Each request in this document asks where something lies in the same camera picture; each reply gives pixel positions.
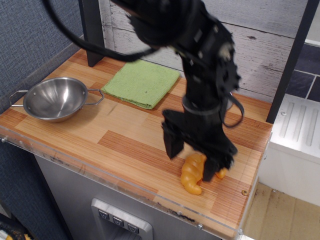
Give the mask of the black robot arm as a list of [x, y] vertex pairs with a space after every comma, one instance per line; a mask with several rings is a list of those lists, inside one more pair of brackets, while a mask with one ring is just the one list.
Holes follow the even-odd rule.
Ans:
[[182, 60], [186, 78], [183, 111], [163, 111], [166, 153], [174, 158], [188, 144], [206, 156], [203, 180], [229, 169], [237, 148], [223, 128], [228, 105], [244, 108], [232, 92], [240, 76], [234, 63], [231, 33], [200, 0], [118, 0], [145, 44], [172, 48]]

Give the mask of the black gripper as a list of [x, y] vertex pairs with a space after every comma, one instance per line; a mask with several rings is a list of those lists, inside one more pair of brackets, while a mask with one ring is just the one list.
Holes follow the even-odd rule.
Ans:
[[166, 154], [172, 160], [184, 149], [184, 143], [205, 154], [202, 179], [210, 182], [215, 173], [230, 169], [238, 150], [224, 133], [219, 103], [200, 108], [184, 99], [182, 105], [183, 112], [171, 109], [162, 112]]

